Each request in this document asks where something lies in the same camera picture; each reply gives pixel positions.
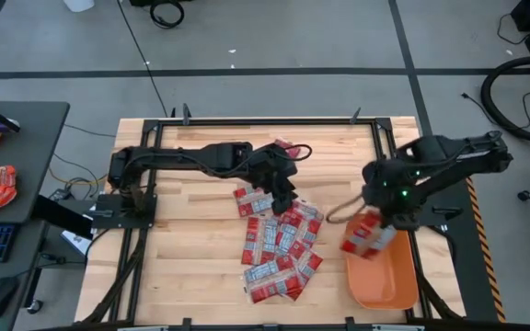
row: wooden table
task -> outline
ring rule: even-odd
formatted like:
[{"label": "wooden table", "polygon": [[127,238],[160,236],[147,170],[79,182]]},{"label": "wooden table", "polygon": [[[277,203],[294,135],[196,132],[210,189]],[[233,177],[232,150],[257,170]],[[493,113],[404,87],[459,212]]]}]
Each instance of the wooden table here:
[{"label": "wooden table", "polygon": [[[397,145],[419,137],[413,117],[391,121]],[[139,119],[121,120],[114,152],[139,145],[142,125]],[[168,127],[162,147],[201,148],[233,141],[259,147],[278,136],[314,149],[290,179],[299,196],[323,212],[361,191],[361,170],[375,159],[371,129],[363,125]],[[296,302],[274,297],[249,303],[240,278],[248,268],[240,264],[247,224],[238,217],[232,197],[246,183],[184,171],[159,171],[156,183],[157,216],[145,250],[137,325],[180,325],[184,317],[195,325],[341,324],[346,316],[356,323],[405,320],[402,311],[364,309],[351,297],[338,249],[345,224],[321,227],[314,250],[324,262]],[[109,231],[92,247],[75,320],[90,314],[114,281],[122,233]],[[453,310],[464,314],[446,240],[426,229],[416,235],[427,279]],[[125,289],[121,318],[128,283]]]}]

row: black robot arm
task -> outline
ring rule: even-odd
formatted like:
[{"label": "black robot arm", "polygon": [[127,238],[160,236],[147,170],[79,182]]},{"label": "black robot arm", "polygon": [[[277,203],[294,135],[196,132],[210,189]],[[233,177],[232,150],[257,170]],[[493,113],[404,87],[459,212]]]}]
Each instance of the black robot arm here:
[{"label": "black robot arm", "polygon": [[287,211],[297,198],[288,179],[297,173],[294,160],[274,143],[255,151],[250,143],[214,143],[201,149],[124,148],[111,157],[108,182],[135,212],[144,212],[140,180],[143,172],[151,169],[198,170],[211,177],[241,178],[253,188],[271,193],[276,214]]},{"label": "black robot arm", "polygon": [[380,210],[385,225],[414,230],[414,213],[429,196],[474,174],[500,173],[512,160],[499,131],[458,140],[421,137],[398,148],[394,158],[363,168],[363,199]]}]

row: desk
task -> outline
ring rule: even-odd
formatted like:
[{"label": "desk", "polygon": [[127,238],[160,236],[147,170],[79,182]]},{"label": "desk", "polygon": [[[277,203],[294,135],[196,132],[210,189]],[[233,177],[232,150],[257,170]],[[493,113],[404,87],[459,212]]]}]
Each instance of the desk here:
[{"label": "desk", "polygon": [[[46,223],[35,220],[34,209],[52,152],[63,128],[69,105],[64,102],[0,102],[0,113],[18,120],[20,133],[0,140],[0,166],[12,165],[18,173],[18,196],[0,210],[0,223],[21,223],[0,278],[33,268],[38,262]],[[12,329],[17,311],[24,304],[33,273],[20,277],[19,288],[0,319],[0,330]]]},{"label": "desk", "polygon": [[[419,137],[414,118],[387,120],[397,145]],[[298,174],[290,180],[302,199],[323,212],[360,192],[361,170],[376,158],[371,126],[349,125],[347,120],[341,125],[232,125],[241,120],[219,119],[214,125],[204,120],[201,126],[193,122],[202,119],[191,121],[187,127],[167,126],[161,147],[201,148],[233,141],[259,147],[278,136],[310,144],[314,153],[297,163]],[[140,145],[143,123],[121,120],[114,152]],[[363,309],[351,298],[338,249],[345,224],[322,225],[313,249],[324,262],[296,302],[274,297],[249,303],[240,279],[248,268],[240,264],[247,223],[238,217],[232,197],[234,189],[246,184],[183,171],[158,171],[156,184],[156,222],[147,239],[136,325],[181,325],[184,317],[195,325],[343,324],[346,316],[356,323],[405,321],[403,311]],[[114,281],[122,233],[111,230],[92,247],[75,320],[89,315]],[[427,279],[452,309],[464,314],[446,240],[425,229],[416,238]],[[120,318],[125,316],[128,293],[127,283]]]}]

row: gray desk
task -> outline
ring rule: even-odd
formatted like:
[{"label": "gray desk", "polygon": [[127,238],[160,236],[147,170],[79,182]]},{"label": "gray desk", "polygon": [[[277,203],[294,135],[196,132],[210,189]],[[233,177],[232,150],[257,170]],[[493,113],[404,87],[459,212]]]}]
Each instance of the gray desk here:
[{"label": "gray desk", "polygon": [[[0,102],[0,113],[18,120],[18,134],[0,141],[0,166],[13,165],[18,173],[18,197],[0,210],[0,223],[21,223],[6,263],[0,263],[0,278],[16,275],[38,263],[38,252],[47,229],[33,213],[52,152],[63,128],[69,105],[63,102]],[[0,319],[0,330],[11,330],[24,303],[33,272],[20,277],[20,285]]]}]

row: black metal frame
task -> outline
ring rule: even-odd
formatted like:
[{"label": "black metal frame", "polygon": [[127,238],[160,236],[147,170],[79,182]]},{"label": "black metal frame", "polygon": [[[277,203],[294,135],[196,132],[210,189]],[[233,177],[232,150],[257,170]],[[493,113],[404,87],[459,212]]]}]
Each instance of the black metal frame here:
[{"label": "black metal frame", "polygon": [[[371,128],[372,137],[374,140],[375,157],[383,158],[384,155],[382,142],[381,142],[381,130],[386,134],[386,140],[388,145],[388,152],[390,155],[394,155],[396,152],[396,142],[394,140],[394,133],[392,131],[392,124],[390,118],[256,118],[256,119],[189,119],[182,120],[145,120],[143,125],[143,132],[140,141],[141,146],[147,146],[149,144],[150,133],[154,131],[156,133],[153,146],[160,148],[161,141],[163,138],[163,131],[166,127],[181,127],[181,126],[236,126],[236,125],[368,125]],[[156,185],[156,170],[149,172],[148,181],[146,183],[147,189],[145,194],[148,198],[155,194]],[[144,241],[144,247],[146,237],[148,236],[148,229],[141,229],[139,232],[139,238]],[[121,243],[120,259],[118,261],[118,270],[116,277],[118,277],[124,270],[128,255],[131,247],[131,241],[133,237],[133,229],[124,229],[124,235]],[[409,232],[410,248],[412,250],[412,256],[414,261],[414,268],[422,272],[421,257],[416,242],[416,236],[413,232]],[[126,321],[134,321],[136,316],[136,305],[138,302],[138,292],[140,289],[140,279],[143,271],[142,259],[135,267],[132,276],[132,287],[130,292],[130,298],[128,302],[128,310]],[[431,305],[429,304],[426,296],[419,287],[419,295],[421,302],[421,311],[423,318],[432,318]],[[120,310],[121,295],[118,294],[112,306],[109,309],[109,321],[116,322],[118,320],[118,313]],[[407,320],[415,318],[413,309],[405,311]],[[351,317],[345,316],[346,323],[344,325],[254,325],[255,330],[279,330],[279,329],[292,329],[292,330],[358,330],[368,329],[369,324],[357,325],[353,322]],[[194,326],[193,329],[210,329],[210,330],[249,330],[252,329],[253,325],[205,325],[205,326]],[[170,325],[170,329],[174,330],[191,330],[191,320],[185,318],[182,325]]]}]

